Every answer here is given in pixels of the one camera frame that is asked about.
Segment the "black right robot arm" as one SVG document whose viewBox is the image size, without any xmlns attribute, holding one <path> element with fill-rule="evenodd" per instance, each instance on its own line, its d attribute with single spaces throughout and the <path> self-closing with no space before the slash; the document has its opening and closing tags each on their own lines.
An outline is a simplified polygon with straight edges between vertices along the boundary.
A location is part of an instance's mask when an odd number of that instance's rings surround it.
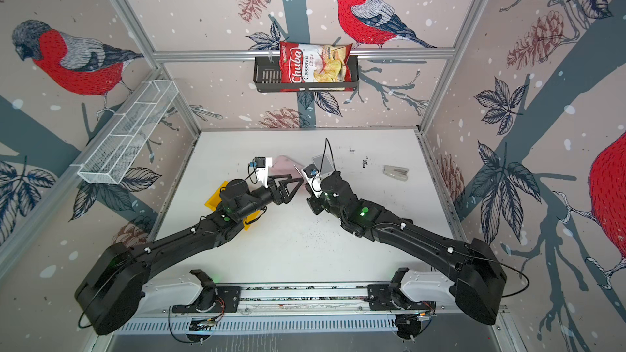
<svg viewBox="0 0 626 352">
<path fill-rule="evenodd" d="M 427 263 L 451 280 L 449 292 L 462 312 L 481 324 L 496 323 L 507 276 L 486 242 L 440 236 L 382 205 L 360 199 L 339 171 L 322 179 L 310 165 L 302 176 L 314 214 L 330 213 L 353 236 L 388 244 Z"/>
</svg>

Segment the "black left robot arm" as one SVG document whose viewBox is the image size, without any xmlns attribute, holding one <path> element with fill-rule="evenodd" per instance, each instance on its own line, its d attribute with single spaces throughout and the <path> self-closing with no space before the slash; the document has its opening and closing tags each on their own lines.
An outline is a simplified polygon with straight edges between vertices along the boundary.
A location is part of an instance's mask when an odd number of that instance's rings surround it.
<svg viewBox="0 0 626 352">
<path fill-rule="evenodd" d="M 250 190 L 244 179 L 234 179 L 218 190 L 216 210 L 192 226 L 147 244 L 112 244 L 78 286 L 74 297 L 81 319 L 99 336 L 120 329 L 131 319 L 144 296 L 143 286 L 166 269 L 201 252 L 232 241 L 244 221 L 273 203 L 288 204 L 304 184 L 289 174 L 271 175 L 267 184 Z"/>
</svg>

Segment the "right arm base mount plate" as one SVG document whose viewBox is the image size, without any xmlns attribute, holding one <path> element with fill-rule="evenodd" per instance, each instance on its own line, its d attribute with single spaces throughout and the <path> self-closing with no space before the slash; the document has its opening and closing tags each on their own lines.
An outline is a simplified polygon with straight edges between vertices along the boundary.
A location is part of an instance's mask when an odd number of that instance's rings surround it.
<svg viewBox="0 0 626 352">
<path fill-rule="evenodd" d="M 435 312 L 435 301 L 413 301 L 400 290 L 401 280 L 409 269 L 401 267 L 387 284 L 368 285 L 364 301 L 371 311 L 425 310 Z"/>
</svg>

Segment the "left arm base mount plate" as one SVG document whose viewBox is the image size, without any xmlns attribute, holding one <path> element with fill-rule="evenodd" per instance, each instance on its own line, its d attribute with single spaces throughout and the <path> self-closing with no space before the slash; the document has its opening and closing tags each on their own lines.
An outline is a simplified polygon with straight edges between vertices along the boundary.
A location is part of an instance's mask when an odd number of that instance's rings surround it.
<svg viewBox="0 0 626 352">
<path fill-rule="evenodd" d="M 194 300 L 186 305 L 172 307 L 175 314 L 236 313 L 241 298 L 240 286 L 217 285 L 203 270 L 190 271 L 194 281 L 200 283 L 201 290 Z"/>
</svg>

